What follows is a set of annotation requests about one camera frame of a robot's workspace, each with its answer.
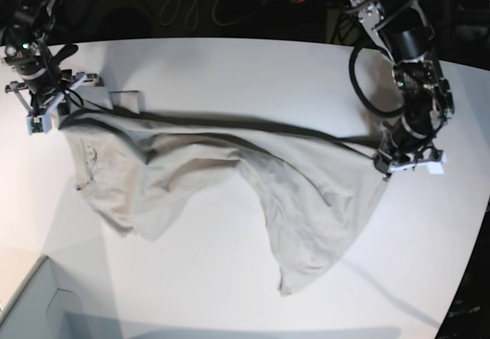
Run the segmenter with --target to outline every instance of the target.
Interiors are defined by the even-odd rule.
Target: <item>cloth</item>
[[[387,184],[362,152],[274,122],[96,108],[72,113],[60,130],[73,152],[77,189],[122,234],[159,238],[193,194],[240,174],[260,198],[283,295],[341,258]]]

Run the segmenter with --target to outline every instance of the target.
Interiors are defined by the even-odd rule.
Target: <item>white tabletop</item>
[[[348,79],[350,51],[285,41],[114,41],[81,44],[64,67],[100,73],[110,90],[141,90],[149,111],[235,113],[366,135],[371,121]],[[443,69],[456,102],[436,140],[449,157],[446,174],[393,176],[342,261],[296,295],[277,292],[260,203],[244,181],[196,195],[154,243],[123,239],[73,189],[63,135],[28,137],[13,95],[0,97],[0,239],[56,262],[58,285],[78,294],[97,337],[432,338],[490,195],[490,73]],[[358,76],[367,94],[393,101],[390,67],[378,53],[361,54]],[[0,68],[1,83],[17,79]]]

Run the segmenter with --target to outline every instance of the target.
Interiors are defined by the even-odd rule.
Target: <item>wrinkled fabric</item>
[[[120,233],[155,240],[192,195],[238,173],[260,198],[283,295],[341,258],[387,184],[371,159],[325,140],[183,122],[72,114],[60,129],[73,152],[77,189]]]

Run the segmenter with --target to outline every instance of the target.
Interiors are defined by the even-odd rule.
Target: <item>beige fabric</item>
[[[283,295],[341,258],[387,184],[370,159],[318,139],[106,113],[65,125],[80,193],[121,233],[155,240],[193,194],[240,174],[261,199]]]

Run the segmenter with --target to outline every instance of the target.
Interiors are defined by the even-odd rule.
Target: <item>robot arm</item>
[[[355,79],[355,61],[368,42],[352,52],[349,72],[354,90],[375,115],[397,118],[385,122],[375,167],[386,174],[417,165],[427,165],[432,173],[442,173],[443,151],[433,140],[454,113],[448,81],[444,78],[431,44],[433,29],[418,0],[350,0],[346,13],[357,16],[369,38],[391,62],[396,85],[404,105],[390,112],[374,107]]]

